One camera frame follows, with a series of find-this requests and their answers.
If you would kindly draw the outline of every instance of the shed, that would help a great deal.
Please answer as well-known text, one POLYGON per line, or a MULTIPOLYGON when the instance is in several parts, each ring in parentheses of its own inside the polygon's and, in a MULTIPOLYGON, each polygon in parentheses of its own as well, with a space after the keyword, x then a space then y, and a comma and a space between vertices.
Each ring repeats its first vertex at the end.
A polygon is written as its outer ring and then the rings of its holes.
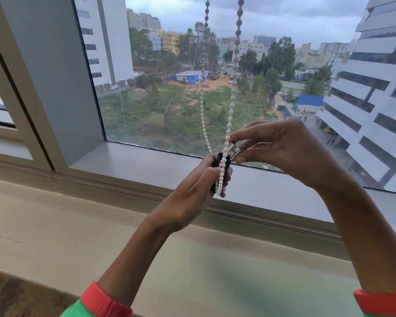
MULTIPOLYGON (((205 71, 205 77, 208 77, 208 71, 205 71)), ((182 81, 183 79, 186 79, 189 84, 195 85, 201 79, 201 71, 184 71, 176 74, 176 81, 182 81)))
POLYGON ((296 112, 302 113, 305 110, 305 112, 317 113, 319 108, 324 105, 324 97, 317 97, 315 95, 300 95, 296 101, 296 112))

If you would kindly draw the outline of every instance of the cloudy sky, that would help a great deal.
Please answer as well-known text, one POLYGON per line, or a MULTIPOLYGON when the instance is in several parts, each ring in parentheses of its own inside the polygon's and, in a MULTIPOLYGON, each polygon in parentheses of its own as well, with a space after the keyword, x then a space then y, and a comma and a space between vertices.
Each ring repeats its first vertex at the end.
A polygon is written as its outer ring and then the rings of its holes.
MULTIPOLYGON (((127 8, 157 16, 162 29, 185 32, 203 21, 206 0, 126 0, 127 8)), ((368 0, 245 0, 242 39, 290 36, 297 47, 312 42, 349 42, 368 0)), ((209 26, 219 37, 234 36, 237 0, 210 0, 209 26)))

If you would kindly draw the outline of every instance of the grass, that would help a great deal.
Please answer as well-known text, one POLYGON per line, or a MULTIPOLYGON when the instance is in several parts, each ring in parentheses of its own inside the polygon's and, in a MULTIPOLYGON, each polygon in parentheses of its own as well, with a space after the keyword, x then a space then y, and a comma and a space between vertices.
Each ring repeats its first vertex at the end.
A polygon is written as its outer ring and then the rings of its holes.
MULTIPOLYGON (((206 130, 213 151, 221 151, 226 134, 231 91, 228 87, 204 93, 206 130)), ((99 99, 109 140, 139 144, 185 154, 208 153, 201 127, 199 93, 165 84, 144 90, 127 90, 99 99)), ((236 96, 232 131, 262 117, 259 98, 252 93, 236 96)), ((267 119, 276 119, 267 115, 267 119)))

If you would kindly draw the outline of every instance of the red sleeve cuff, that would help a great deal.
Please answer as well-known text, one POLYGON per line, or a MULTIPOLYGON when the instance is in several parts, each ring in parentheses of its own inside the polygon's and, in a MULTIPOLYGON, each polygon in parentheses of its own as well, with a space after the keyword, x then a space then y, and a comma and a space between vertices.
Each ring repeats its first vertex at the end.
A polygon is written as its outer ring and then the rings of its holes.
POLYGON ((81 296, 81 303, 97 317, 132 317, 132 309, 111 299, 93 282, 81 296))
POLYGON ((354 296, 365 314, 396 317, 396 294, 371 295, 362 290, 356 290, 354 296))

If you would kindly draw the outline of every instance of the green sleeve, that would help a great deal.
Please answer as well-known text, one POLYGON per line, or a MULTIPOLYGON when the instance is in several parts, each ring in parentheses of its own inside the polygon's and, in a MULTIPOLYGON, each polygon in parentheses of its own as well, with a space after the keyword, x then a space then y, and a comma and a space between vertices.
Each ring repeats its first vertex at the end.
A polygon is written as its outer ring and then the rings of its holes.
POLYGON ((78 300, 66 309, 60 317, 94 317, 94 315, 84 307, 80 300, 78 300))

